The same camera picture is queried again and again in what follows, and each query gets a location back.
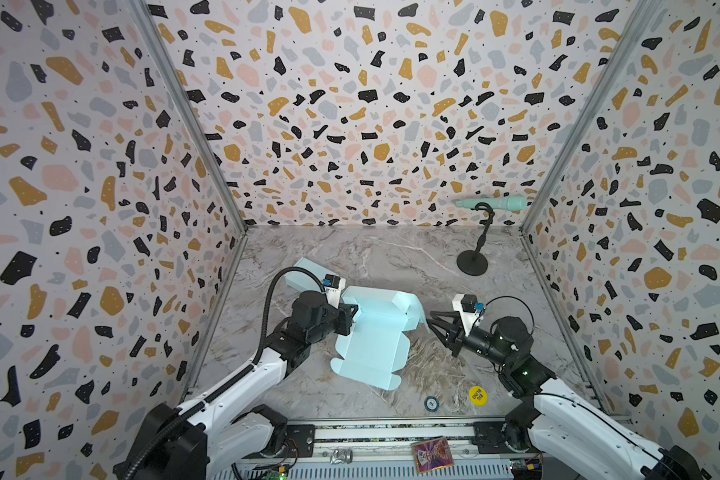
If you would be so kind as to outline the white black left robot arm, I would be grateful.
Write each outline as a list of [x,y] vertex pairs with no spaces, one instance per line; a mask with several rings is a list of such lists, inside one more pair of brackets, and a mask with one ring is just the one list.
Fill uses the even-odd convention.
[[242,367],[177,407],[153,408],[116,477],[207,479],[250,455],[288,456],[287,418],[258,400],[307,360],[313,344],[348,335],[358,311],[320,291],[301,293]]

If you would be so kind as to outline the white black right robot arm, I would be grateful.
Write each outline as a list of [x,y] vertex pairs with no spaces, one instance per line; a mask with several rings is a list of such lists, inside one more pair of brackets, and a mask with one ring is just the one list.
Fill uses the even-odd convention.
[[517,317],[488,330],[476,312],[434,312],[427,326],[453,356],[471,352],[496,368],[518,400],[499,427],[478,431],[482,452],[534,450],[552,456],[586,479],[699,479],[695,458],[679,446],[663,448],[629,430],[578,395],[531,353],[533,337]]

